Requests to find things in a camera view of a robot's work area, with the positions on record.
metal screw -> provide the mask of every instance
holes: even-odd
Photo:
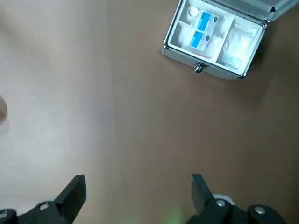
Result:
[[[5,218],[7,216],[7,210],[0,214],[0,219]]]
[[[223,200],[218,200],[218,201],[216,201],[216,203],[219,207],[224,207],[225,206],[225,201],[223,201]]]
[[[264,215],[264,214],[266,213],[265,209],[262,208],[262,207],[256,207],[256,208],[255,208],[255,211],[256,211],[256,213],[259,214],[259,215]]]
[[[45,209],[47,209],[48,208],[48,203],[46,203],[46,204],[42,204],[40,207],[39,207],[39,210],[45,210]]]

beige floor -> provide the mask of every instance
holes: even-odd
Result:
[[[224,81],[160,54],[176,5],[0,2],[1,208],[84,173],[75,223],[179,224],[194,172],[242,208],[299,218],[299,8],[269,26],[246,79]]]

